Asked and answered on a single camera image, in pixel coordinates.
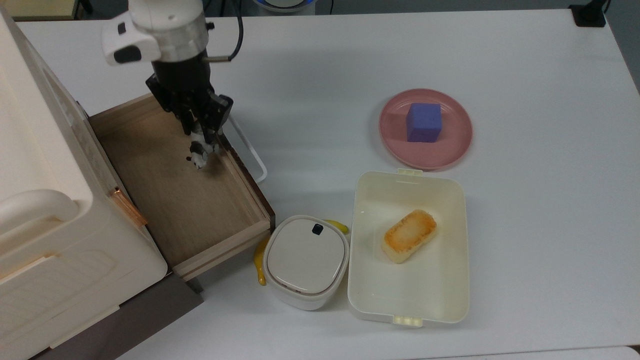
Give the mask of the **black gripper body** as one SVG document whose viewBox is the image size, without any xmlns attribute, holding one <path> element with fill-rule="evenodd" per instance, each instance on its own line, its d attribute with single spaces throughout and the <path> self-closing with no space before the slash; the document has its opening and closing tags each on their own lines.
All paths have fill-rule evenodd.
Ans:
<svg viewBox="0 0 640 360">
<path fill-rule="evenodd" d="M 203 58 L 206 54 L 177 61 L 153 61 L 153 76 L 146 80 L 147 87 L 160 106 L 172 113 L 180 122 L 210 122 L 213 101 L 210 91 L 211 69 Z"/>
</svg>

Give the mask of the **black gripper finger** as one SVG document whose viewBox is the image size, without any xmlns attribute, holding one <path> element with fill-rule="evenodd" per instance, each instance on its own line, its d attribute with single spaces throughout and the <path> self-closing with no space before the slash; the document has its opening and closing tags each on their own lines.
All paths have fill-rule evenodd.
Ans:
<svg viewBox="0 0 640 360">
<path fill-rule="evenodd" d="M 190 136 L 198 132 L 198 121 L 190 109 L 179 110 L 179 121 L 182 125 L 183 133 Z"/>
<path fill-rule="evenodd" d="M 222 126 L 229 118 L 233 105 L 234 100 L 230 96 L 207 92 L 199 117 L 206 144 L 213 145 Z"/>
</svg>

